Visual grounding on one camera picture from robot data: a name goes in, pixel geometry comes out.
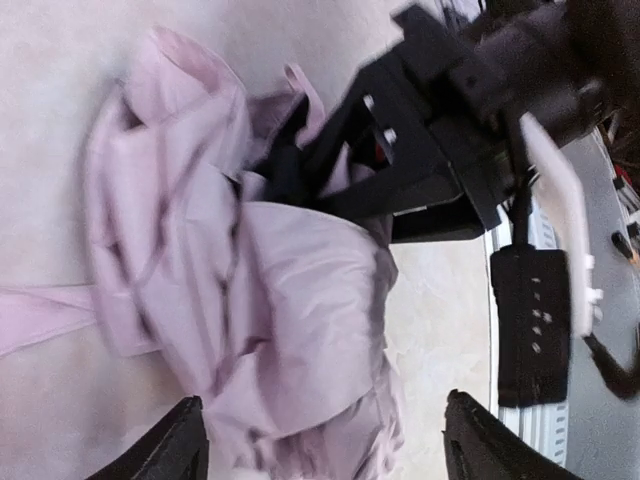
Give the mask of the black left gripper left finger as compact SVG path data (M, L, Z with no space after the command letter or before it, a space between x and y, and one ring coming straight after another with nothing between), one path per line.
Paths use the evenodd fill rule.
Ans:
M92 480L205 480L209 440L202 400L185 397Z

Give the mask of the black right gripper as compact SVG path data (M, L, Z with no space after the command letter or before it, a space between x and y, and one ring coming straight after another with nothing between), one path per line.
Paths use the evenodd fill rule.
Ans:
M259 163L268 190L307 190L308 207L359 220L393 215L400 243L475 239L505 200L505 141L472 97L498 81L458 37L414 4L402 40L363 67L310 142L305 97ZM321 190L338 191L318 198Z

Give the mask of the pink folding umbrella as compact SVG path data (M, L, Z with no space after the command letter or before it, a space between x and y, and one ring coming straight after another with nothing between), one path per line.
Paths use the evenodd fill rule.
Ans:
M402 438L386 356L387 217L265 197L257 167L304 73L250 97L216 54L157 27L111 90L84 159L90 282L1 291L1 475L82 479L185 397L207 478L385 479Z

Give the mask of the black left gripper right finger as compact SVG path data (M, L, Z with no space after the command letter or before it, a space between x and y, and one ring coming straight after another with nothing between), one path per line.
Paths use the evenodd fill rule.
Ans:
M466 392L449 393L445 421L450 480L579 480L525 444Z

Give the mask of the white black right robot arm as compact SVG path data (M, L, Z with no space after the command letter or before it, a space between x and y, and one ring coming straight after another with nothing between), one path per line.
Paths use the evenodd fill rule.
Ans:
M311 103L295 109L257 167L268 201L390 215L397 243L474 239L526 180L521 115L562 146L639 102L635 1L491 1L459 31L416 4L394 20L402 39L304 147Z

